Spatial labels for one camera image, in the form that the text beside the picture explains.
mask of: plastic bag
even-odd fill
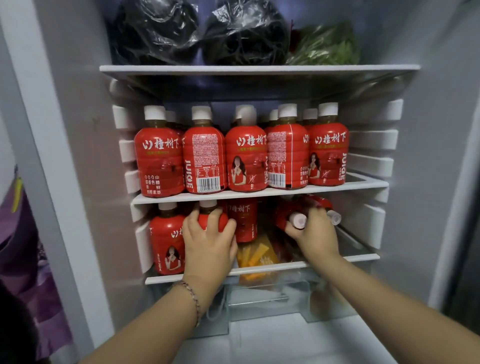
[[[299,66],[358,64],[357,49],[351,23],[319,25],[300,31],[300,43],[287,64]]]
[[[225,0],[212,12],[202,41],[206,64],[283,64],[287,24],[268,0]]]
[[[197,7],[184,0],[124,0],[107,22],[115,64],[189,64],[198,50]]]

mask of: green vegetable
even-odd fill
[[[287,64],[342,65],[358,64],[360,61],[350,22],[304,28],[300,31],[300,39],[295,54],[290,56]]]

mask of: refrigerator shelf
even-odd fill
[[[347,190],[361,190],[368,188],[386,188],[387,181],[382,181],[376,178],[363,176],[358,173],[347,172],[347,181],[340,186],[313,186],[308,185],[297,190],[280,190],[278,188],[267,187],[264,190],[257,192],[235,192],[222,191],[214,194],[176,194],[175,196],[153,198],[146,197],[141,194],[132,200],[132,205],[143,204],[157,204],[160,202],[182,202],[182,201],[200,201],[200,200],[225,200],[230,198],[248,198],[248,197],[263,197],[263,196],[282,196],[287,194],[315,194],[319,192],[333,192],[333,191],[347,191]]]
[[[363,244],[358,242],[353,236],[340,227],[336,227],[338,236],[339,250],[342,256],[349,262],[366,262],[380,259],[380,256],[373,253]],[[242,274],[251,273],[265,273],[265,272],[279,272],[283,270],[308,268],[310,264],[305,261],[272,264],[268,266],[247,267],[247,268],[233,268],[228,277],[241,276]],[[161,284],[176,282],[182,279],[183,274],[176,274],[171,276],[148,277],[145,284]]]
[[[100,66],[102,73],[171,102],[321,98],[419,69],[417,64]]]

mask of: purple fabric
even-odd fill
[[[37,359],[47,358],[72,335],[38,239],[35,221],[24,191],[12,213],[14,183],[0,206],[0,279],[27,306],[38,330]]]

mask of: bracelet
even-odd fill
[[[190,287],[190,285],[185,282],[183,279],[182,280],[179,280],[177,283],[175,283],[174,286],[177,286],[177,285],[182,285],[183,287],[185,287],[187,289],[188,292],[190,292],[190,295],[192,296],[192,299],[193,301],[195,302],[195,307],[197,309],[197,324],[195,325],[195,327],[199,327],[200,325],[200,320],[202,318],[202,315],[201,315],[201,309],[200,309],[200,303],[198,302],[198,298],[197,298],[197,295],[195,294],[195,292],[192,290],[192,288]]]

